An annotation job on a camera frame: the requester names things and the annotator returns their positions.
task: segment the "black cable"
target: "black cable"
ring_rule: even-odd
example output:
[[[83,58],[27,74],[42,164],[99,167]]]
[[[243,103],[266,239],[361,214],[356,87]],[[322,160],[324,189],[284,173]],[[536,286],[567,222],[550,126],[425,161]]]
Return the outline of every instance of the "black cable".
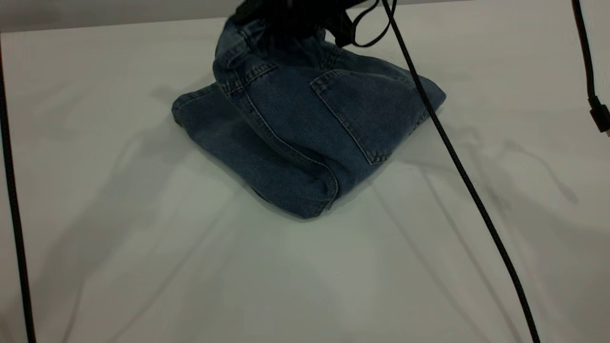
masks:
[[[27,279],[26,249],[23,244],[21,230],[21,216],[19,202],[17,201],[17,188],[15,186],[15,169],[13,167],[13,153],[10,146],[9,111],[6,104],[6,91],[4,86],[4,70],[2,67],[2,47],[0,46],[0,129],[2,132],[2,151],[4,152],[4,170],[6,172],[6,187],[9,192],[10,214],[13,219],[13,232],[15,235],[15,248],[17,250],[17,265],[19,268],[19,282],[21,284],[21,301],[23,315],[26,321],[27,341],[36,343],[34,331],[34,316],[32,315],[32,299],[30,298],[30,284]]]
[[[396,34],[396,38],[398,39],[398,44],[400,45],[400,49],[402,50],[404,58],[406,59],[407,64],[409,65],[409,70],[411,71],[411,75],[413,75],[413,80],[415,82],[415,86],[417,87],[417,91],[419,92],[419,94],[422,98],[422,101],[424,102],[424,105],[426,106],[426,109],[428,110],[428,113],[430,114],[430,117],[432,118],[432,121],[434,122],[434,125],[436,126],[436,129],[438,130],[438,132],[440,134],[440,138],[443,140],[443,143],[445,144],[447,151],[449,151],[449,155],[451,156],[453,163],[455,164],[460,176],[462,177],[462,180],[464,180],[464,184],[466,184],[466,188],[468,188],[468,191],[470,192],[472,199],[475,201],[476,207],[479,209],[479,213],[483,217],[483,221],[485,222],[485,225],[487,226],[487,229],[489,230],[489,233],[492,236],[493,242],[495,243],[496,247],[498,248],[498,251],[500,252],[502,261],[504,261],[504,264],[506,265],[508,274],[511,276],[512,283],[514,284],[515,290],[517,291],[517,296],[519,297],[519,302],[521,303],[521,307],[523,308],[523,314],[525,315],[525,320],[528,323],[529,333],[532,336],[532,340],[535,343],[539,343],[540,338],[538,337],[538,332],[536,330],[536,324],[534,323],[534,318],[529,309],[528,300],[525,297],[525,293],[523,291],[523,286],[521,285],[521,281],[519,280],[519,276],[517,275],[517,272],[515,271],[515,267],[512,265],[511,258],[508,256],[508,253],[506,252],[504,244],[502,243],[502,240],[500,239],[500,236],[498,235],[498,232],[496,231],[496,229],[493,225],[493,222],[492,222],[491,218],[489,217],[489,214],[487,213],[487,209],[485,209],[485,205],[483,205],[483,202],[481,201],[481,198],[479,197],[478,193],[476,192],[476,189],[475,189],[474,185],[472,184],[472,181],[468,177],[468,174],[466,173],[466,170],[464,169],[462,162],[459,160],[458,154],[456,153],[455,149],[453,148],[453,145],[451,144],[449,137],[447,137],[447,133],[445,133],[443,126],[440,124],[439,118],[437,117],[436,112],[434,111],[434,107],[432,106],[432,103],[430,102],[430,99],[428,98],[426,91],[423,88],[422,80],[420,79],[419,75],[417,74],[417,71],[415,70],[415,65],[413,64],[413,61],[411,60],[411,57],[409,55],[409,51],[407,50],[407,47],[404,44],[404,40],[400,33],[400,30],[398,29],[398,26],[396,25],[396,21],[394,20],[393,9],[390,8],[390,5],[388,4],[387,0],[383,0],[383,6],[386,9],[386,14],[390,20],[392,29],[394,30],[394,33]]]
[[[394,11],[396,11],[396,4],[398,2],[394,1],[392,3],[392,17],[394,17]],[[368,48],[370,46],[373,46],[375,44],[377,44],[378,41],[380,41],[387,33],[387,31],[390,29],[390,22],[388,21],[386,28],[381,32],[381,34],[379,36],[377,36],[377,38],[373,39],[372,41],[360,45],[358,43],[356,43],[356,28],[358,27],[358,24],[360,23],[360,20],[362,20],[364,18],[365,15],[367,15],[369,12],[371,12],[372,10],[374,10],[375,8],[377,8],[377,5],[379,5],[379,0],[375,0],[375,3],[373,5],[371,5],[371,7],[367,8],[366,10],[364,10],[362,13],[360,13],[356,19],[354,19],[354,23],[351,27],[351,32],[350,32],[350,36],[351,36],[351,43],[354,46],[357,46],[358,48]]]
[[[587,94],[589,95],[589,99],[592,99],[595,97],[595,76],[593,74],[593,59],[591,58],[589,38],[587,37],[587,29],[584,25],[583,10],[580,6],[580,0],[572,0],[572,8],[574,10],[574,17],[576,18],[576,26],[578,28],[580,45],[583,49],[584,67],[587,73]]]
[[[578,36],[580,45],[583,49],[584,68],[587,74],[587,95],[589,96],[589,104],[591,105],[591,117],[597,124],[600,132],[607,132],[610,136],[610,112],[606,105],[602,104],[600,99],[595,94],[595,75],[593,70],[593,59],[591,58],[591,49],[589,47],[589,37],[584,24],[583,10],[580,6],[580,0],[572,0],[572,9],[576,19],[578,28]]]

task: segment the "white surface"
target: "white surface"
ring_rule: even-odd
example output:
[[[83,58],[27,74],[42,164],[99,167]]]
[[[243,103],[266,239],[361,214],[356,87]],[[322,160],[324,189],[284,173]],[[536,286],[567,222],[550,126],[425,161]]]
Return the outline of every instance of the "white surface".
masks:
[[[459,0],[398,0],[399,4]],[[0,31],[31,31],[230,16],[243,0],[0,0]],[[367,6],[373,0],[367,0]]]
[[[585,5],[610,103],[610,3]],[[359,33],[372,36],[383,18]],[[397,18],[421,74],[448,93],[441,120],[543,341],[607,342],[610,140],[588,114],[569,2],[402,6]],[[306,222],[188,139],[170,106],[212,82],[222,24],[2,36],[39,341],[529,341],[432,123]],[[405,65],[391,35],[356,51]],[[4,277],[14,258],[0,256],[3,325],[24,342],[16,274]]]

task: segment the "blue denim jeans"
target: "blue denim jeans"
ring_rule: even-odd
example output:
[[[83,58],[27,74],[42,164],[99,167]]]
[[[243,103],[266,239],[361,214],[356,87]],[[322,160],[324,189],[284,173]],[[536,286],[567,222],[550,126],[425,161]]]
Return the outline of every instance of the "blue denim jeans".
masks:
[[[262,198],[316,217],[371,175],[428,113],[410,72],[324,40],[226,23],[216,83],[180,96],[189,136]],[[445,94],[422,79],[438,108]]]

